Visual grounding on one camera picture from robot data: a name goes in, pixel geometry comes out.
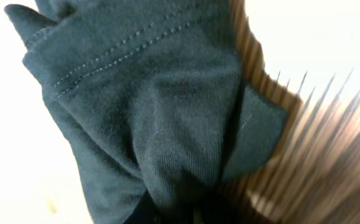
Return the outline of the black garment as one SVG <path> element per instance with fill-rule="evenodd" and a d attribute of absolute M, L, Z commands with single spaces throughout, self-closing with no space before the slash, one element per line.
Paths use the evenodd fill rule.
<path fill-rule="evenodd" d="M 243 79 L 227 1 L 4 10 L 95 223 L 242 221 L 213 189 L 268 160 L 287 112 Z"/>

